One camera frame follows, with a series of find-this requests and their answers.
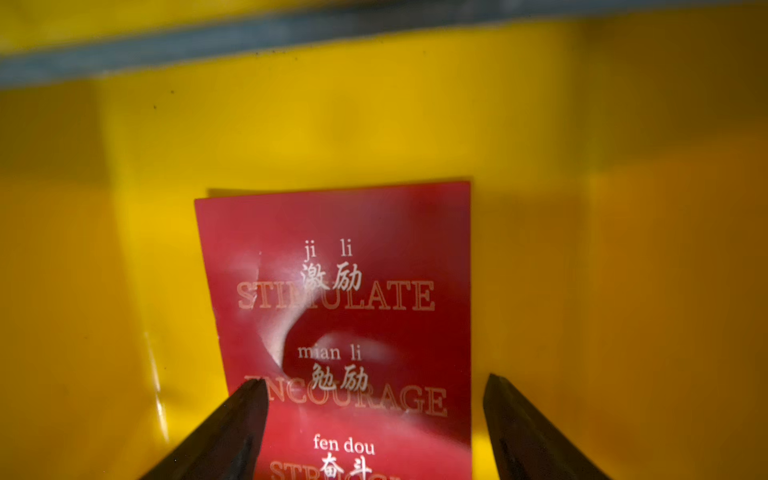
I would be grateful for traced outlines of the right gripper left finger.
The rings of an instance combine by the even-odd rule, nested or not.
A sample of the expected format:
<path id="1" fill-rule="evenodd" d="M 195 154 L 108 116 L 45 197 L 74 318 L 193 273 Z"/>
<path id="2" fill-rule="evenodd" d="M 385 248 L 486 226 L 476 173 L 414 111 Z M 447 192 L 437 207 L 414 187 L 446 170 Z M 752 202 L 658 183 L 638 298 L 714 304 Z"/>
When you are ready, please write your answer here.
<path id="1" fill-rule="evenodd" d="M 268 408 L 266 382 L 246 381 L 143 478 L 252 479 Z"/>

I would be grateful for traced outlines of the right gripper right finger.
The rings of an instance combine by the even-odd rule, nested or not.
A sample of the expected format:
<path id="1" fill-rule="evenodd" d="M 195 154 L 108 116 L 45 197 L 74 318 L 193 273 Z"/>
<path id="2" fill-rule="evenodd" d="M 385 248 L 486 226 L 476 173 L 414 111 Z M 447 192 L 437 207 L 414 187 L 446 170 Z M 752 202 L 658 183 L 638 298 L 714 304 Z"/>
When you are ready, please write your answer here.
<path id="1" fill-rule="evenodd" d="M 483 410 L 501 479 L 607 477 L 508 379 L 489 375 Z"/>

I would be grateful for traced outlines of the red postcard stimulate text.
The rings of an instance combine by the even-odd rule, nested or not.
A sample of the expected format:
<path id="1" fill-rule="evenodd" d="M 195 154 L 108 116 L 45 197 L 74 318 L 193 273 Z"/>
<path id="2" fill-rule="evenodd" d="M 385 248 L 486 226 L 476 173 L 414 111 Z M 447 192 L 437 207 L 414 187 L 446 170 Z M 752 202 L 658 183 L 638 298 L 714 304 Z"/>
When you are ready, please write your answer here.
<path id="1" fill-rule="evenodd" d="M 471 186 L 199 199 L 229 389 L 269 406 L 258 479 L 468 479 Z"/>

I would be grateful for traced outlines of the yellow drawer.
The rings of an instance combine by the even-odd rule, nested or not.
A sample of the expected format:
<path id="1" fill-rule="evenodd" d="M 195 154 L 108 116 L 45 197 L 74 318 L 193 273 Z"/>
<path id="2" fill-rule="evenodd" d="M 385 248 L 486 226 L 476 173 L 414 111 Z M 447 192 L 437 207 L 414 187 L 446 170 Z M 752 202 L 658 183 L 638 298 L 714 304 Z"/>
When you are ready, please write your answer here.
<path id="1" fill-rule="evenodd" d="M 1 475 L 133 479 L 223 400 L 197 198 L 473 183 L 510 379 L 617 479 L 767 475 L 767 5 L 451 26 L 1 94 Z"/>

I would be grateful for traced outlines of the teal drawer cabinet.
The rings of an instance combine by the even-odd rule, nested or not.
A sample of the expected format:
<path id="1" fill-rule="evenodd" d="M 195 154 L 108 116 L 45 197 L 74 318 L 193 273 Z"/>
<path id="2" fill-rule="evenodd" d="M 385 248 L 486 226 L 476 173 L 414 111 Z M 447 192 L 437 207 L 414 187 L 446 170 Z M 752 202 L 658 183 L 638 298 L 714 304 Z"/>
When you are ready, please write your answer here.
<path id="1" fill-rule="evenodd" d="M 718 60 L 756 72 L 767 51 L 763 1 L 394 1 L 222 18 L 14 52 L 1 93 L 212 81 L 284 86 L 425 85 L 506 89 L 578 77 L 597 56 L 673 71 Z"/>

